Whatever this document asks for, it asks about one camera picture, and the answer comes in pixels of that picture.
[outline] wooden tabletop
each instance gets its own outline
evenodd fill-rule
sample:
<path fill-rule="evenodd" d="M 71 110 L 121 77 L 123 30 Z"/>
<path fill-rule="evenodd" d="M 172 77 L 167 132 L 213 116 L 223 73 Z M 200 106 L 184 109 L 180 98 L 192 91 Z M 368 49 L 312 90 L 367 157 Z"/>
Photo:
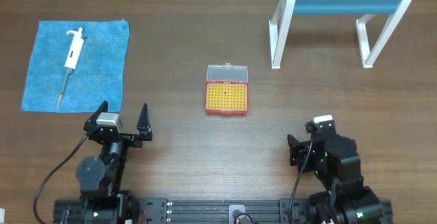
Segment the wooden tabletop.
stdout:
<path fill-rule="evenodd" d="M 435 223 L 437 209 L 437 0 L 413 0 L 377 58 L 362 69 L 359 16 L 295 16 L 280 70 L 270 68 L 268 20 L 279 0 L 0 0 L 0 207 L 7 222 L 35 223 L 32 201 L 83 136 L 89 113 L 23 113 L 39 20 L 127 20 L 121 117 L 135 132 L 144 102 L 154 139 L 128 153 L 122 188 L 138 197 L 279 199 L 297 176 L 287 133 L 333 115 L 353 138 L 365 184 L 393 202 L 395 223 Z M 374 44 L 386 20 L 371 20 Z M 246 117 L 207 116 L 208 64 L 246 65 Z M 79 197 L 76 166 L 100 153 L 86 141 L 47 183 L 38 210 Z M 312 173 L 297 197 L 323 191 Z"/>

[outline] white frame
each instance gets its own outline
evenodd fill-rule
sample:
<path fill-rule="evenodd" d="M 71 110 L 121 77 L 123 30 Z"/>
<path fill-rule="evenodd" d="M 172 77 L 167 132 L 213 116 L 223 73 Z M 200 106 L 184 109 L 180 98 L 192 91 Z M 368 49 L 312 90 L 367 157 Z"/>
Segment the white frame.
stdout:
<path fill-rule="evenodd" d="M 372 50 L 367 39 L 366 22 L 372 19 L 375 14 L 366 14 L 356 21 L 356 31 L 358 34 L 358 45 L 360 47 L 361 61 L 363 68 L 372 68 L 376 58 L 381 53 L 382 48 L 387 43 L 397 24 L 401 20 L 412 0 L 402 0 L 396 12 L 390 14 L 380 37 L 376 41 Z M 279 0 L 278 6 L 268 21 L 270 31 L 270 54 L 272 69 L 281 68 L 281 59 L 284 52 L 285 41 L 287 40 L 288 30 L 292 21 L 294 4 L 296 0 Z"/>

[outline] blue mat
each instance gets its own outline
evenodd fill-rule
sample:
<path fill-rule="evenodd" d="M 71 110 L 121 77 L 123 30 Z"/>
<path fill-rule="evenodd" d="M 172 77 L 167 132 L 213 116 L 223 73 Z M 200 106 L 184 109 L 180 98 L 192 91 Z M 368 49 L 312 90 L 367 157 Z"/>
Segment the blue mat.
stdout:
<path fill-rule="evenodd" d="M 87 38 L 76 70 L 70 75 L 61 106 L 57 102 L 65 62 L 73 37 L 68 30 L 84 27 Z M 103 100 L 110 112 L 123 101 L 123 73 L 129 41 L 129 22 L 40 21 L 30 58 L 22 111 L 94 112 Z"/>

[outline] yellow pipette tip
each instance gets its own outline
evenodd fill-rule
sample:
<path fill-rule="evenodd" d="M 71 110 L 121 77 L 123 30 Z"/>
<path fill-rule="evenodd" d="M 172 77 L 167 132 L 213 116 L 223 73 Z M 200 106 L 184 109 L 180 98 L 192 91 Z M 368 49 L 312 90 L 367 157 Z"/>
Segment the yellow pipette tip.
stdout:
<path fill-rule="evenodd" d="M 59 96 L 59 101 L 57 102 L 57 108 L 56 109 L 59 109 L 59 106 L 61 105 L 62 96 L 63 96 L 63 94 L 61 94 Z"/>

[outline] yellow pipette tip rack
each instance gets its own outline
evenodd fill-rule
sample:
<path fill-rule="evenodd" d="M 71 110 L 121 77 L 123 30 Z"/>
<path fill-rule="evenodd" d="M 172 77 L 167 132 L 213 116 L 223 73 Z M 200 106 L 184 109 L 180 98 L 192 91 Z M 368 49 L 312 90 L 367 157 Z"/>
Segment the yellow pipette tip rack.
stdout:
<path fill-rule="evenodd" d="M 249 85 L 246 66 L 231 66 L 230 64 L 208 66 L 207 81 L 205 94 L 207 115 L 247 114 Z"/>

